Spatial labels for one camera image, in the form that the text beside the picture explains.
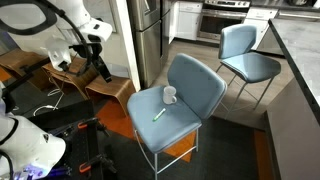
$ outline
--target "stainless steel oven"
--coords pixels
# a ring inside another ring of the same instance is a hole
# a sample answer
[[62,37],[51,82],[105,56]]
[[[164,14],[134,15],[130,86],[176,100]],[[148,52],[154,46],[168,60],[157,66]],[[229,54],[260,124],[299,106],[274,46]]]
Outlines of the stainless steel oven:
[[249,10],[247,1],[205,1],[202,8],[198,40],[220,42],[221,30],[241,24]]

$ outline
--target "wooden stool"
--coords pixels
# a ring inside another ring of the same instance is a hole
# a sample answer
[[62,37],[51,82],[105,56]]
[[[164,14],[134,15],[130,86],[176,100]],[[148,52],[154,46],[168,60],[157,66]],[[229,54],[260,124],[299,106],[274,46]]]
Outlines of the wooden stool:
[[94,101],[97,101],[102,95],[113,96],[119,101],[124,113],[128,115],[127,102],[131,94],[136,92],[134,85],[129,78],[117,76],[111,78],[112,81],[107,83],[101,75],[97,76],[86,86],[87,95]]
[[[84,59],[74,58],[74,60],[70,64],[69,71],[77,73],[85,63],[86,61]],[[50,79],[53,80],[54,84],[64,94],[68,94],[68,92],[72,90],[71,88],[76,87],[84,99],[89,99],[89,97],[87,96],[85,87],[94,78],[98,76],[98,72],[94,69],[93,66],[90,66],[89,69],[81,76],[76,76],[63,71],[57,71],[56,69],[53,68],[52,64],[47,64],[43,66],[43,69],[45,70],[47,75],[50,77]]]
[[[0,66],[10,74],[10,76],[18,79],[26,74],[23,69],[21,69],[23,66],[31,66],[45,58],[47,57],[34,52],[25,52],[21,49],[14,49],[0,56]],[[32,74],[34,76],[30,78],[28,82],[37,89],[44,90],[52,86],[52,83],[50,83],[48,77],[41,68],[33,71]]]

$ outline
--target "stainless steel refrigerator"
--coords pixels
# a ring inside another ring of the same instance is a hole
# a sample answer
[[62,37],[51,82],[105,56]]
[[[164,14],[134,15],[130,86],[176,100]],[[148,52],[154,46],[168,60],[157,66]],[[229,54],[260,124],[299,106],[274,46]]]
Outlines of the stainless steel refrigerator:
[[168,59],[170,0],[127,0],[142,88],[159,76]]

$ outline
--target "upholstered bar stool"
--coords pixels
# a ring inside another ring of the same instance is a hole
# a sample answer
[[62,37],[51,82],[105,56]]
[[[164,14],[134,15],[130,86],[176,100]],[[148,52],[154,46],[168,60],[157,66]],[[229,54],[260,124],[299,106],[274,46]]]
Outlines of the upholstered bar stool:
[[[198,133],[202,120],[208,119],[226,93],[227,84],[212,69],[197,59],[185,54],[174,58],[168,71],[168,82],[177,90],[177,102],[167,105],[163,102],[163,86],[153,87],[134,93],[128,101],[128,110],[134,133],[142,153],[158,174],[178,159],[191,152],[198,151]],[[165,108],[158,120],[153,118]],[[195,145],[163,168],[158,166],[158,154],[171,147],[188,134],[196,131]],[[147,158],[138,133],[150,152],[154,154],[154,163]]]
[[219,59],[221,60],[221,65],[216,72],[218,72],[220,68],[224,66],[235,73],[228,85],[233,82],[236,76],[240,77],[245,82],[242,85],[231,108],[228,109],[226,106],[224,106],[228,109],[225,119],[228,117],[231,111],[235,111],[233,108],[239,100],[242,91],[245,90],[245,86],[247,84],[269,80],[268,85],[262,92],[259,99],[247,91],[253,98],[257,100],[257,103],[254,107],[255,110],[265,95],[274,77],[281,72],[281,65],[278,61],[255,52],[249,52],[256,42],[256,33],[257,28],[255,26],[246,24],[233,25],[222,29],[219,49]]

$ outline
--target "chair backrest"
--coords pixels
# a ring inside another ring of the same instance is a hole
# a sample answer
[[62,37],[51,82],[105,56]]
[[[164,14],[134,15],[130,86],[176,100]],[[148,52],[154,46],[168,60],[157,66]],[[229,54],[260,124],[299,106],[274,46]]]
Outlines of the chair backrest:
[[177,54],[168,81],[201,119],[208,119],[226,93],[226,82],[207,65],[186,54]]
[[249,52],[256,42],[257,28],[248,24],[237,24],[222,29],[219,59]]

